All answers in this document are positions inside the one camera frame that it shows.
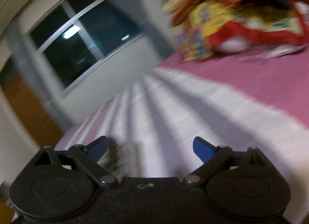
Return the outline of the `grey sweat pants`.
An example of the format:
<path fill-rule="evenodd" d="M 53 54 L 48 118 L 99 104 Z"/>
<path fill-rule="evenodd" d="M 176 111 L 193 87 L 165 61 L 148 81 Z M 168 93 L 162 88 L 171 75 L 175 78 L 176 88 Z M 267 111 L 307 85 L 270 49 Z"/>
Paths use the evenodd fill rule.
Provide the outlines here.
<path fill-rule="evenodd" d="M 99 166 L 118 178 L 141 177 L 140 154 L 138 144 L 118 142 L 110 138 L 107 152 L 97 162 Z"/>

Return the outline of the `brown wooden door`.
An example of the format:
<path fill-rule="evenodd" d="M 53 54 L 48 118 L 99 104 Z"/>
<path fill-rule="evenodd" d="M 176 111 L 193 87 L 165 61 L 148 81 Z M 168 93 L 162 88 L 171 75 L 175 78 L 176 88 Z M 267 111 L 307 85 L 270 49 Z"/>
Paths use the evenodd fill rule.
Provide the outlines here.
<path fill-rule="evenodd" d="M 1 70 L 1 89 L 34 141 L 41 147 L 56 146 L 63 136 L 63 131 L 48 115 L 11 59 Z"/>

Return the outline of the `striped purple pink bedsheet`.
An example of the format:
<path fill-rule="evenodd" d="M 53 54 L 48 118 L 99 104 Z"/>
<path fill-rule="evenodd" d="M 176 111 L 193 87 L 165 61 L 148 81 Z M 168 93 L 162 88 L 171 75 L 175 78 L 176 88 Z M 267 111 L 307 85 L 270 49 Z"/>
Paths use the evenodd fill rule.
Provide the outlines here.
<path fill-rule="evenodd" d="M 285 217 L 308 214 L 308 49 L 279 58 L 181 63 L 175 54 L 72 127 L 58 150 L 99 136 L 137 146 L 130 176 L 182 177 L 201 165 L 193 139 L 258 147 L 291 187 Z"/>

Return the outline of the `grey curtain left side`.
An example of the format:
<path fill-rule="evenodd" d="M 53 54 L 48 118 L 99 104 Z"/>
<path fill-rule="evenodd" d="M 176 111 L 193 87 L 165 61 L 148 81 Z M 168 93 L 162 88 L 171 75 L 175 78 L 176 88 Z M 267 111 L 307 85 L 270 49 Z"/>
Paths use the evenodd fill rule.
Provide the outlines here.
<path fill-rule="evenodd" d="M 13 19 L 4 31 L 6 42 L 12 52 L 13 63 L 21 72 L 30 90 L 48 113 L 48 115 L 57 123 L 64 131 L 68 131 L 74 126 L 71 119 L 65 114 L 61 107 L 57 104 L 52 93 L 49 91 L 43 81 L 38 69 L 35 67 L 35 62 L 31 59 L 32 54 L 26 42 L 23 39 L 18 21 Z"/>

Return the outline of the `colourful red folded blanket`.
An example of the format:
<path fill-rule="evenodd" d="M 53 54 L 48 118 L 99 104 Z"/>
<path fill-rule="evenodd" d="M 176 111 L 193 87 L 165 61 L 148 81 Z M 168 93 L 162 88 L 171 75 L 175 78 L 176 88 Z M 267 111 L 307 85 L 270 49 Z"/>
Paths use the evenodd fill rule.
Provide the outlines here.
<path fill-rule="evenodd" d="M 308 0 L 164 0 L 184 62 L 259 52 L 268 58 L 308 45 Z"/>

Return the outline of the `window with white frame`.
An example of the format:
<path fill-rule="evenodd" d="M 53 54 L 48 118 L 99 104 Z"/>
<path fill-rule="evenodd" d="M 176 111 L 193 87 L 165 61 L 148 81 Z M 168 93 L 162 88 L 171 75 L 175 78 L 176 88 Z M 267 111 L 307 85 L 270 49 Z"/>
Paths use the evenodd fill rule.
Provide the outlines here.
<path fill-rule="evenodd" d="M 142 33 L 109 0 L 63 0 L 29 36 L 61 90 L 70 91 Z"/>

